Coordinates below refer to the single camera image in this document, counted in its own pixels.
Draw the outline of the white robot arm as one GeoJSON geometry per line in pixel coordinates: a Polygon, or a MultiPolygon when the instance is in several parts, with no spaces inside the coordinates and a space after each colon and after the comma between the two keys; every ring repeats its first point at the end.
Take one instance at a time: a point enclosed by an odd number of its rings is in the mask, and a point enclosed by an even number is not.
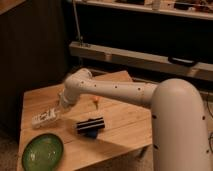
{"type": "Polygon", "coordinates": [[[183,79],[159,84],[98,81],[82,68],[65,79],[60,105],[73,106],[82,94],[151,111],[154,171],[212,171],[205,107],[191,83],[183,79]]]}

